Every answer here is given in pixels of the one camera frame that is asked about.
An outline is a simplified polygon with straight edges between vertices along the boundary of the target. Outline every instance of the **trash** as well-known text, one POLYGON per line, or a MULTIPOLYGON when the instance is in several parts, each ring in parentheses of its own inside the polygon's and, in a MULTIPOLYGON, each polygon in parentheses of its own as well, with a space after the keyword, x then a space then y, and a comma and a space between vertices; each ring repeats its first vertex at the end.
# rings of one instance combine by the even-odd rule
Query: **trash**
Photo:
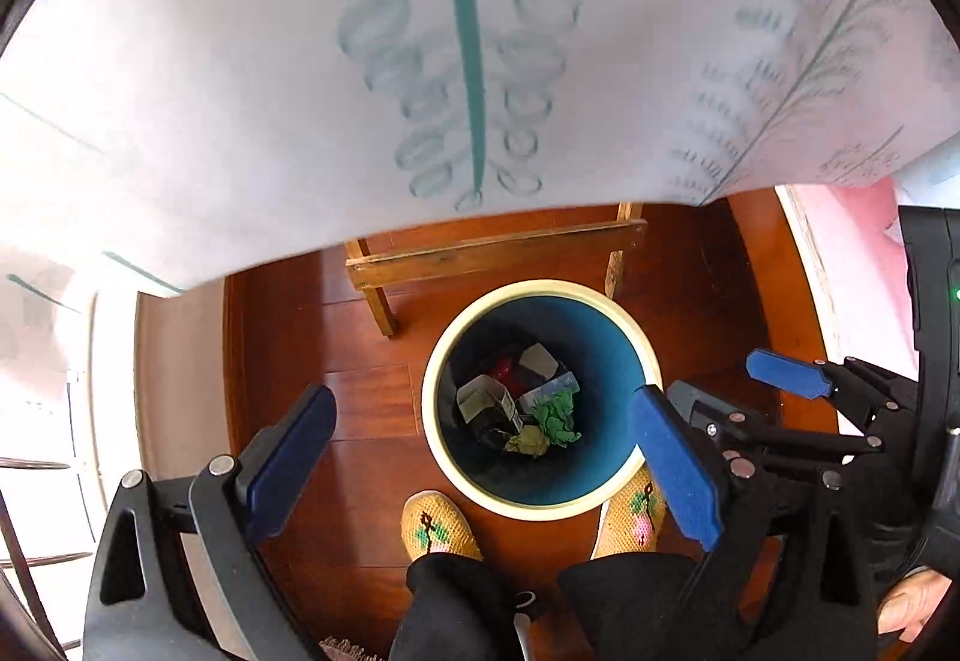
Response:
POLYGON ((538 400, 533 414, 550 444, 566 447, 580 438, 580 434, 573 430, 573 391, 570 388, 538 400))
POLYGON ((513 439, 507 442, 505 450, 508 453, 521 453, 523 455, 533 455, 534 458, 546 454, 550 448, 550 440, 537 426, 523 426, 513 439))
POLYGON ((517 360, 517 363, 520 363, 524 368, 531 370, 537 376, 541 376, 544 379, 553 378, 557 369, 560 367, 560 363, 554 358, 550 352, 546 351, 546 346, 543 344, 534 344, 530 349, 527 349, 521 356, 520 360, 517 360))
POLYGON ((457 407, 476 440, 493 450, 503 450, 523 429, 510 392, 484 373, 457 390, 457 407))
POLYGON ((573 373, 570 373, 570 371, 561 373, 558 378, 551 379, 551 381, 546 384, 541 384, 541 386, 534 388, 529 393, 524 393, 517 399, 517 405, 523 414, 533 414, 536 405, 541 399, 550 397, 560 392, 560 390, 570 390, 573 393, 580 392, 580 385, 577 382, 577 378, 573 376, 573 373))
POLYGON ((573 429, 580 385, 543 344, 525 346, 502 346, 480 363, 483 373, 457 390, 456 405, 480 444, 540 457, 550 445, 565 448, 580 438, 573 429))
POLYGON ((514 373, 514 361, 510 359, 510 355, 504 355, 497 360, 493 368, 487 371, 487 376, 500 382, 512 396, 522 396, 525 391, 520 379, 514 373))

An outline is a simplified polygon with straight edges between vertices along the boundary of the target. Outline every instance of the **black device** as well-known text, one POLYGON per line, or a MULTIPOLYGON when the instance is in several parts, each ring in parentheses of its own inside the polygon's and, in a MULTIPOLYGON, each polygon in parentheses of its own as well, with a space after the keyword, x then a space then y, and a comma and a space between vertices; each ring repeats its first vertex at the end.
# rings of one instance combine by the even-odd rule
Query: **black device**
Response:
POLYGON ((221 650, 184 557, 198 534, 253 659, 326 656, 299 626, 256 546, 280 533, 336 427, 333 394, 310 386, 284 419, 234 458, 195 477, 126 474, 110 506, 90 581, 83 658, 214 661, 221 650))
MULTIPOLYGON (((637 439, 680 529, 707 555, 661 626, 653 658, 877 657, 877 605, 925 566, 960 576, 960 212, 901 208, 919 382, 853 357, 803 363, 768 351, 750 375, 824 397, 860 435, 768 426, 684 382, 637 392, 637 439), (779 565, 760 619, 738 615, 768 537, 779 565)), ((904 656, 960 657, 950 589, 904 656)))

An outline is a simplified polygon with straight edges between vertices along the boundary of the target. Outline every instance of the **yellow crumpled paper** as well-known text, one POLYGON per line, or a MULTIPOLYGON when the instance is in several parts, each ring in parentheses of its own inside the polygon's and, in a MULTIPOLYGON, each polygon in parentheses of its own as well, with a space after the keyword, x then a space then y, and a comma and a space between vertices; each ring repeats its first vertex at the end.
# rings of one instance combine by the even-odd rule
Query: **yellow crumpled paper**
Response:
POLYGON ((522 431, 507 442, 508 453, 521 453, 540 457, 550 447, 550 440, 539 426, 523 426, 522 431))

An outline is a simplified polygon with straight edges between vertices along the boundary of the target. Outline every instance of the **red object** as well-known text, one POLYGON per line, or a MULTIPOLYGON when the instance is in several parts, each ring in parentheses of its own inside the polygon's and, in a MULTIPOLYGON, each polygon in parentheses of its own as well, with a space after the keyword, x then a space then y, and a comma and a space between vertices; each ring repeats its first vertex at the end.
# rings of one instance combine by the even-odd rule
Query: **red object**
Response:
POLYGON ((496 365, 487 372, 487 376, 491 379, 496 379, 496 381, 506 387, 507 392, 510 393, 514 400, 517 400, 526 392, 523 389, 523 385, 520 384, 520 381, 514 376, 514 361, 512 361, 508 355, 504 355, 501 359, 497 360, 496 365))

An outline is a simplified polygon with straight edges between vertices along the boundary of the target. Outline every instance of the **black pants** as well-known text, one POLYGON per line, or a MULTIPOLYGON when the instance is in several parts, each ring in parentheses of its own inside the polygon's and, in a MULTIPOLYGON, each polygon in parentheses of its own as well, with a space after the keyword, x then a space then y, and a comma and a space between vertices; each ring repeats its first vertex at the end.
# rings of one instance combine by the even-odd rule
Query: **black pants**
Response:
MULTIPOLYGON (((560 589, 598 661, 643 659, 659 652, 651 634, 694 567, 683 555, 611 555, 560 573, 560 589)), ((390 661, 522 661, 514 594, 485 563, 424 555, 407 570, 407 587, 414 600, 390 661)))

